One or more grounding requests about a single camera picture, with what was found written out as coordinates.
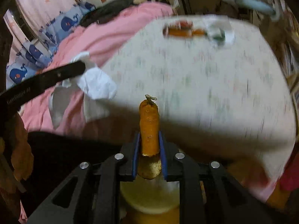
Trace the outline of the person's left hand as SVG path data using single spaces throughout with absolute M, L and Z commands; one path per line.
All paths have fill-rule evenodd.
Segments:
M 18 218 L 21 212 L 21 180 L 27 180 L 33 171 L 33 154 L 28 133 L 19 113 L 1 123 L 1 200 L 8 212 Z

